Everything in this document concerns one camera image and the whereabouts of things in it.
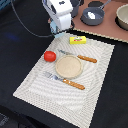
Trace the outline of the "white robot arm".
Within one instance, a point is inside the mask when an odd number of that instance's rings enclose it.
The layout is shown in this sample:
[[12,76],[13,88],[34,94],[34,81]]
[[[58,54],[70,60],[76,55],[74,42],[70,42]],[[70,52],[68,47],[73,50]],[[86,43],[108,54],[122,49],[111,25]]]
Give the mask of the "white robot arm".
[[74,27],[70,0],[42,0],[43,6],[50,16],[50,28],[54,34],[68,31]]

